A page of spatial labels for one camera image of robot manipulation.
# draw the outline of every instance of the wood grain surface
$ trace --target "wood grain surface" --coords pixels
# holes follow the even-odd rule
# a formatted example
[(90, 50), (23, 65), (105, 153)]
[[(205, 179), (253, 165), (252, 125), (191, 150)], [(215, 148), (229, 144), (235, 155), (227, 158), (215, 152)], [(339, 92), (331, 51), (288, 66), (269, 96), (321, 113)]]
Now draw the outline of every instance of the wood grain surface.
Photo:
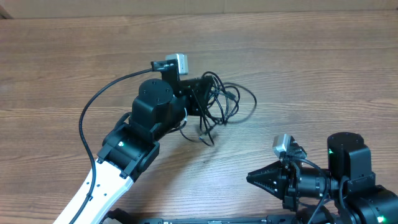
[(7, 18), (396, 10), (398, 0), (0, 0)]
[[(398, 193), (398, 13), (303, 12), (0, 21), (0, 223), (52, 223), (90, 163), (78, 135), (86, 102), (105, 84), (188, 54), (190, 74), (214, 71), (252, 90), (246, 123), (220, 126), (216, 146), (178, 133), (114, 206), (142, 217), (210, 218), (286, 213), (248, 184), (276, 160), (275, 135), (295, 137), (321, 167), (326, 138), (360, 133), (377, 183)], [(93, 153), (131, 109), (151, 73), (103, 93), (84, 130)], [(241, 113), (253, 102), (243, 93)], [(198, 120), (189, 117), (188, 136)]]

